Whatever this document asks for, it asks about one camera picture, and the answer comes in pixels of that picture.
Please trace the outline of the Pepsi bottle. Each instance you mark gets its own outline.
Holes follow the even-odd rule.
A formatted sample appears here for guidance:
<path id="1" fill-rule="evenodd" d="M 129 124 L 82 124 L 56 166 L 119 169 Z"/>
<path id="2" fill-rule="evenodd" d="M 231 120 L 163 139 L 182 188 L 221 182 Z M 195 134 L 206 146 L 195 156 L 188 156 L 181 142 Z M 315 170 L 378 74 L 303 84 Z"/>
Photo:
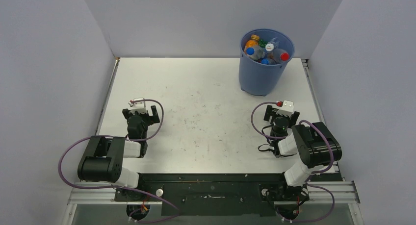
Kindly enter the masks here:
<path id="1" fill-rule="evenodd" d="M 273 60 L 269 59 L 269 58 L 264 58 L 261 60 L 261 63 L 264 65 L 272 65 L 273 64 Z"/>
<path id="2" fill-rule="evenodd" d="M 267 52 L 259 45 L 254 45 L 246 49 L 246 55 L 255 61 L 262 60 L 267 57 Z"/>

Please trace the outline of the blue plastic bin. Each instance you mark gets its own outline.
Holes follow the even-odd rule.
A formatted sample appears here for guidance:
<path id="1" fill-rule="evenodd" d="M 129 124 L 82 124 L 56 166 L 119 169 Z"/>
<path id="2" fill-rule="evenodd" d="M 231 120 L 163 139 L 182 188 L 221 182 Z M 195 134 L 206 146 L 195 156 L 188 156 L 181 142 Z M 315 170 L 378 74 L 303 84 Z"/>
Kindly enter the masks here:
<path id="1" fill-rule="evenodd" d="M 288 53 L 287 60 L 277 64 L 265 64 L 261 58 L 250 58 L 250 55 L 244 51 L 244 48 L 252 35 L 259 36 L 260 39 L 266 42 L 275 38 L 278 43 L 277 48 L 283 49 Z M 241 90 L 254 96 L 266 96 L 271 93 L 289 61 L 293 58 L 294 53 L 295 46 L 292 40 L 279 31 L 261 28 L 247 32 L 240 42 L 238 79 Z"/>

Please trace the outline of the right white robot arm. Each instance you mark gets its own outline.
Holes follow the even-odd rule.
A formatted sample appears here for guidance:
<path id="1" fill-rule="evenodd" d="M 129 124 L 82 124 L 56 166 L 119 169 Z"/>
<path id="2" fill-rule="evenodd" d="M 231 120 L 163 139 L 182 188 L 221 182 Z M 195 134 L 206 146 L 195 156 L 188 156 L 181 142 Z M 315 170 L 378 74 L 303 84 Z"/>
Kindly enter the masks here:
<path id="1" fill-rule="evenodd" d="M 273 199 L 306 199 L 305 182 L 312 175 L 331 168 L 342 157 L 340 144 L 323 122 L 296 124 L 299 115 L 287 101 L 278 102 L 276 107 L 266 107 L 263 119 L 269 122 L 268 151 L 277 158 L 299 156 L 294 165 L 282 173 L 279 185 L 264 192 Z"/>

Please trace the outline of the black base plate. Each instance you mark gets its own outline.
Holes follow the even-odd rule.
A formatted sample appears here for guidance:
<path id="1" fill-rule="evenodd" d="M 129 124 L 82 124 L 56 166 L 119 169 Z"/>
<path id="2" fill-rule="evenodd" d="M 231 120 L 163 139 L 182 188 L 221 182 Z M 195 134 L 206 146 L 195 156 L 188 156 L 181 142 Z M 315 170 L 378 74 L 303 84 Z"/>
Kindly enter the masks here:
<path id="1" fill-rule="evenodd" d="M 305 185 L 290 187 L 282 174 L 142 174 L 139 192 L 118 189 L 115 201 L 156 202 L 144 192 L 169 202 L 162 204 L 163 216 L 274 216 L 275 208 L 295 212 L 309 201 Z"/>

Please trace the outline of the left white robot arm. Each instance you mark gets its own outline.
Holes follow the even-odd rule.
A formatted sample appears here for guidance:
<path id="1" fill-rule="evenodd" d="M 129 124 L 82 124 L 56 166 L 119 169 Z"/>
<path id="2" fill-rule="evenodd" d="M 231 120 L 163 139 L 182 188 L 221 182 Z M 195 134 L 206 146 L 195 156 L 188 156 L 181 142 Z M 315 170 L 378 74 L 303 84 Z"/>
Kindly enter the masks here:
<path id="1" fill-rule="evenodd" d="M 78 177 L 84 181 L 109 182 L 127 187 L 127 194 L 135 201 L 146 195 L 145 185 L 139 183 L 140 174 L 122 166 L 125 158 L 143 158 L 148 143 L 148 128 L 160 123 L 156 106 L 149 114 L 145 106 L 122 110 L 127 121 L 127 137 L 93 136 L 89 139 L 78 165 Z"/>

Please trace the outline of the crushed clear water bottle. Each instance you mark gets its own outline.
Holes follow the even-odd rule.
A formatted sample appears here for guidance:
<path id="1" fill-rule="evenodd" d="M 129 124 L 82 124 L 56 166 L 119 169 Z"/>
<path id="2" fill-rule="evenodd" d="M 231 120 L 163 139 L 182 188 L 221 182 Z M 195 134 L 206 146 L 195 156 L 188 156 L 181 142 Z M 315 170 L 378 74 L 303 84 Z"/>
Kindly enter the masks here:
<path id="1" fill-rule="evenodd" d="M 270 39 L 265 45 L 265 51 L 272 53 L 274 50 L 279 48 L 279 39 L 277 37 Z"/>

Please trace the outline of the green plastic bottle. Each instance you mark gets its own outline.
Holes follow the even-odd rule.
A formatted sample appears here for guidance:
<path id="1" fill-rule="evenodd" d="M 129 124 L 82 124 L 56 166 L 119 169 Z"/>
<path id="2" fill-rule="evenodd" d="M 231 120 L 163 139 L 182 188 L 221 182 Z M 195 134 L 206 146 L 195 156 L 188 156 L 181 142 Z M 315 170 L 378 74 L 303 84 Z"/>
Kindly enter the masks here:
<path id="1" fill-rule="evenodd" d="M 265 48 L 265 46 L 267 45 L 267 41 L 263 40 L 263 39 L 259 39 L 258 45 L 262 48 Z"/>

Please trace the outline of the orange juice bottle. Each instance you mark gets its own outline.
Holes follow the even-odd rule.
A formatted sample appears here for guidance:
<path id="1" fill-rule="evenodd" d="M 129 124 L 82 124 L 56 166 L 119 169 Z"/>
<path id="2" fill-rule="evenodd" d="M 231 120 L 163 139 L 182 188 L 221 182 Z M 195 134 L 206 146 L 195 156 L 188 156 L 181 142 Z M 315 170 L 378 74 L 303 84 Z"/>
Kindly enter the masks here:
<path id="1" fill-rule="evenodd" d="M 243 51 L 246 53 L 246 51 L 247 51 L 247 49 L 249 47 L 253 47 L 253 46 L 258 45 L 259 44 L 259 40 L 260 40 L 260 37 L 259 36 L 255 35 L 255 34 L 252 34 L 251 37 L 250 37 L 250 39 L 246 42 Z"/>

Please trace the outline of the clear bottle red label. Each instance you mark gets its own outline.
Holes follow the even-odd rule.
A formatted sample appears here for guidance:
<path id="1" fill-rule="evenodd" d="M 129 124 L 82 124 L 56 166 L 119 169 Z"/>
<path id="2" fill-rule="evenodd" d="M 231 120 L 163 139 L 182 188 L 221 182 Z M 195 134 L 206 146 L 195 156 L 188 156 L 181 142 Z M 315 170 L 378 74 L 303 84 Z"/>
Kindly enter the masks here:
<path id="1" fill-rule="evenodd" d="M 271 54 L 276 64 L 285 63 L 290 59 L 289 53 L 284 49 L 274 49 Z"/>

